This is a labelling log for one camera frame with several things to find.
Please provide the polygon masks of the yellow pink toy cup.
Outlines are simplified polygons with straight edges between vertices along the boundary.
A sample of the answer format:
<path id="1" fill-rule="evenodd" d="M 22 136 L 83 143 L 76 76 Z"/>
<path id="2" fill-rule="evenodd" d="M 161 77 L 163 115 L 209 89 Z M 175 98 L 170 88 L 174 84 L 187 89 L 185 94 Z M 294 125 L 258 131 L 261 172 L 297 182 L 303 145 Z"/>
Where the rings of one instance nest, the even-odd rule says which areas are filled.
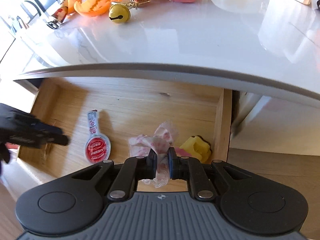
<path id="1" fill-rule="evenodd" d="M 180 147 L 176 147 L 175 151 L 179 157 L 193 157 L 201 163 L 205 163 L 212 155 L 211 144 L 199 135 L 189 137 Z"/>

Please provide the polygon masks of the pink white cloth pouch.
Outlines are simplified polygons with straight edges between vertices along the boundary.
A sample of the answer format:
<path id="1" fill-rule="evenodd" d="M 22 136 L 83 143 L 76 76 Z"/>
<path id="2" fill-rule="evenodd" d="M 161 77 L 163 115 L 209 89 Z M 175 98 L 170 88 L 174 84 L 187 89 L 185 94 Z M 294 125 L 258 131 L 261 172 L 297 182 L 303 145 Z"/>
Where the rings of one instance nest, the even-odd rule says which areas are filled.
<path id="1" fill-rule="evenodd" d="M 154 179 L 143 179 L 146 185 L 160 188 L 169 181 L 169 162 L 167 151 L 174 145 L 178 137 L 178 130 L 171 121 L 165 121 L 159 125 L 152 136 L 140 134 L 128 140 L 131 157 L 148 156 L 153 150 L 157 155 L 156 176 Z"/>

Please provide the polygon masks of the red white paddle tag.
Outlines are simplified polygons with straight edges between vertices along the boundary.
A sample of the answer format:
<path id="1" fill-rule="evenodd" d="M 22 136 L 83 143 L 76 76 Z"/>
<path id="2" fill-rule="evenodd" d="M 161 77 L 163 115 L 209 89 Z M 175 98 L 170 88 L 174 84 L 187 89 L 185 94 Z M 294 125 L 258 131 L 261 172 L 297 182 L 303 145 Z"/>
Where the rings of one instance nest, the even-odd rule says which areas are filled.
<path id="1" fill-rule="evenodd" d="M 99 113 L 96 109 L 87 114 L 89 139 L 85 144 L 85 156 L 90 163 L 107 160 L 111 153 L 109 138 L 99 130 Z"/>

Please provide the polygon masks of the wooden drawer white front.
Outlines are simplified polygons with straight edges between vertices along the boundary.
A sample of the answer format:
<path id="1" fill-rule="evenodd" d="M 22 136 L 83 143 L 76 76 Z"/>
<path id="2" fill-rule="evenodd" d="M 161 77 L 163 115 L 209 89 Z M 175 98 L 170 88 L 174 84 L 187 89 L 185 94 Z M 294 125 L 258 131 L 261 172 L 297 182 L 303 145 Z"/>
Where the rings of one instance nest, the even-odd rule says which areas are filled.
<path id="1" fill-rule="evenodd" d="M 232 91 L 188 83 L 108 77 L 48 78 L 41 84 L 31 113 L 69 136 L 67 146 L 21 147 L 18 159 L 42 184 L 89 166 L 85 144 L 87 113 L 99 113 L 99 129 L 111 141 L 110 158 L 129 157 L 128 140 L 152 135 L 165 121 L 178 131 L 175 145 L 192 135 L 208 141 L 211 159 L 227 160 Z"/>

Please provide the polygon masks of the brown doll figure keychain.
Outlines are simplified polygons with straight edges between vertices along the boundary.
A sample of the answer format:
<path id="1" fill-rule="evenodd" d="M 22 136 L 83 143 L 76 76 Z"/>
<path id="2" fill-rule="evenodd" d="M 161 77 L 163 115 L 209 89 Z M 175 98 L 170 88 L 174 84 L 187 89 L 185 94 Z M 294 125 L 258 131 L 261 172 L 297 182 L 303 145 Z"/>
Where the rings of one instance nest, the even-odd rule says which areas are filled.
<path id="1" fill-rule="evenodd" d="M 62 0 L 59 9 L 54 12 L 47 22 L 47 26 L 51 29 L 59 29 L 68 14 L 68 0 Z"/>

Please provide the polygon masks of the yellow keychain case with bell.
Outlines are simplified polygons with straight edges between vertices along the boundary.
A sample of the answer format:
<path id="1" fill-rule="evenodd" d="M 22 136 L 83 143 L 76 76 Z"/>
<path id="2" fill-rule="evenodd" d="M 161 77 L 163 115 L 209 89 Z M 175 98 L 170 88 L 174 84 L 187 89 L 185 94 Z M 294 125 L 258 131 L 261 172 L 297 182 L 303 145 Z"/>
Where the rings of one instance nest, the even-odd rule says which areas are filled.
<path id="1" fill-rule="evenodd" d="M 108 18 L 116 24 L 123 24 L 130 20 L 132 9 L 138 9 L 153 0 L 128 0 L 125 2 L 111 2 Z"/>

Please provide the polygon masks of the orange plastic shell half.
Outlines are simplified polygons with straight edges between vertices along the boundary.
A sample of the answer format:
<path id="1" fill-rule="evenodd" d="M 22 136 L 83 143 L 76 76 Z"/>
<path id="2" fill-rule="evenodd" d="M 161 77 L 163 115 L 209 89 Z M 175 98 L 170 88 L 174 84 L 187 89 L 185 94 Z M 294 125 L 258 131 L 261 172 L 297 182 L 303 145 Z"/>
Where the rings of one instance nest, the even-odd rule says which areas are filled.
<path id="1" fill-rule="evenodd" d="M 74 3 L 74 10 L 85 17 L 96 17 L 109 11 L 112 2 L 120 2 L 121 0 L 85 0 L 80 3 Z"/>

